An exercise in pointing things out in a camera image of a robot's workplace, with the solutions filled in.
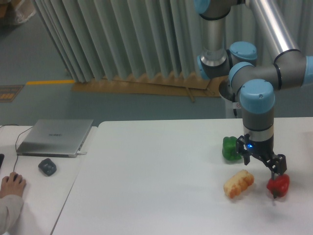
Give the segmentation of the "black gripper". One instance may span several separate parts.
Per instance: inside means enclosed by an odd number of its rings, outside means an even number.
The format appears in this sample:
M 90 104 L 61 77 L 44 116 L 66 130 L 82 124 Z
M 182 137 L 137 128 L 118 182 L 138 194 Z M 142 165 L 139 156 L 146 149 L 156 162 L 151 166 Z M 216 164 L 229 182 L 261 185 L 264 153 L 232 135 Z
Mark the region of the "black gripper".
M 249 134 L 245 134 L 236 140 L 236 152 L 241 155 L 244 164 L 248 165 L 252 156 L 270 169 L 272 180 L 276 175 L 282 176 L 287 170 L 287 161 L 284 154 L 273 153 L 274 136 L 265 141 L 253 141 L 249 137 Z

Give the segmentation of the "forearm in grey sleeve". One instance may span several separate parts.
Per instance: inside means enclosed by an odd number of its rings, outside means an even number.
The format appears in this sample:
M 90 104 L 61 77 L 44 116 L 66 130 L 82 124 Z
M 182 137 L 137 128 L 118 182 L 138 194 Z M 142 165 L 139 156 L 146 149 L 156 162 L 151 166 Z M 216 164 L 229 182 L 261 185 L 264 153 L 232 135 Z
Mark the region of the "forearm in grey sleeve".
M 24 200 L 17 195 L 7 195 L 0 199 L 0 234 L 11 229 L 18 220 Z

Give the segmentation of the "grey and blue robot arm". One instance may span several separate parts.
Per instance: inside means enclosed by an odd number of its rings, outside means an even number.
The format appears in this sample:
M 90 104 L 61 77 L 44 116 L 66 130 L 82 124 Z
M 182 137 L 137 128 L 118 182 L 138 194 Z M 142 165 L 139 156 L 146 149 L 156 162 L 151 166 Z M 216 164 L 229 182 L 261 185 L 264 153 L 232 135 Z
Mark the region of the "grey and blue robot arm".
M 271 171 L 272 178 L 287 170 L 286 157 L 275 154 L 274 104 L 276 90 L 301 87 L 313 82 L 313 59 L 304 56 L 293 39 L 274 0 L 245 0 L 258 24 L 273 60 L 270 66 L 257 66 L 257 51 L 247 42 L 224 47 L 225 19 L 239 0 L 196 0 L 202 20 L 201 54 L 197 63 L 203 79 L 228 76 L 228 90 L 242 109 L 244 134 L 236 141 L 236 152 L 244 163 L 251 157 Z

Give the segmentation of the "person's hand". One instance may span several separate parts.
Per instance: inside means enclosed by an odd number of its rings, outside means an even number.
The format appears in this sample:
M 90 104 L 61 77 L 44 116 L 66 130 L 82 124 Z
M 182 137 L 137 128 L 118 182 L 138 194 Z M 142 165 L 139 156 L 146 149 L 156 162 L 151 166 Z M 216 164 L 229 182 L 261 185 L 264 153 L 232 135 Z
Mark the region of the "person's hand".
M 1 186 L 0 186 L 0 197 L 4 198 L 8 195 L 14 195 L 22 198 L 24 188 L 26 186 L 26 180 L 23 178 L 23 181 L 18 184 L 16 182 L 8 181 L 9 176 L 5 176 L 2 179 Z

